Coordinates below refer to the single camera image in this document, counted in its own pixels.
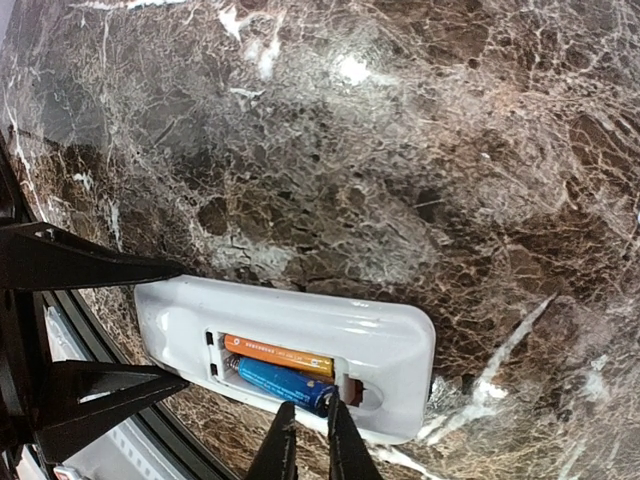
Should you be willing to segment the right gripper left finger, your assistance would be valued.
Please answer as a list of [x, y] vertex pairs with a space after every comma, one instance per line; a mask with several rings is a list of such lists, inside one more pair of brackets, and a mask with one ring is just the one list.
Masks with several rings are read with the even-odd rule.
[[296, 466], [295, 405], [281, 404], [245, 480], [295, 480]]

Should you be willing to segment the orange battery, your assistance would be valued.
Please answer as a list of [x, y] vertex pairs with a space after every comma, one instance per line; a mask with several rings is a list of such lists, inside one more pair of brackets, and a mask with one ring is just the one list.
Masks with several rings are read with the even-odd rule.
[[334, 376], [334, 361], [315, 353], [291, 350], [231, 334], [224, 336], [224, 346], [229, 352], [244, 357], [317, 376]]

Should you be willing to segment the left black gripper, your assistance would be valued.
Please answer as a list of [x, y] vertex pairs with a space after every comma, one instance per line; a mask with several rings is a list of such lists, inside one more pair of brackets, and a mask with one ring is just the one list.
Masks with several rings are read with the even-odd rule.
[[41, 290], [175, 278], [173, 261], [110, 250], [44, 222], [1, 227], [1, 468], [51, 470], [189, 382], [156, 366], [52, 361]]

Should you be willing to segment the white remote control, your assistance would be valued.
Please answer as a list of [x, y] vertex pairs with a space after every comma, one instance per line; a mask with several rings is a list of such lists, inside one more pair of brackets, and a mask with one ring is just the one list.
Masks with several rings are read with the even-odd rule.
[[280, 398], [231, 368], [230, 347], [306, 354], [326, 372], [368, 441], [414, 439], [430, 393], [436, 334], [418, 308], [183, 275], [138, 285], [145, 350], [159, 366], [243, 404], [275, 412]]

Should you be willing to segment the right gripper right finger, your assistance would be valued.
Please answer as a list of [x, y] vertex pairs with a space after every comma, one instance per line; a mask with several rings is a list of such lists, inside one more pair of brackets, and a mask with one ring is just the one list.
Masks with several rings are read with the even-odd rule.
[[328, 438], [330, 479], [383, 479], [338, 391], [329, 401]]

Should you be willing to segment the blue battery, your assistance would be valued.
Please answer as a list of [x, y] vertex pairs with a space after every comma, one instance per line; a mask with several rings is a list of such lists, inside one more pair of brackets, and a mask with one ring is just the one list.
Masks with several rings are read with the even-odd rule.
[[243, 380], [283, 401], [320, 418], [328, 416], [330, 400], [336, 392], [332, 383], [248, 357], [235, 359], [233, 369]]

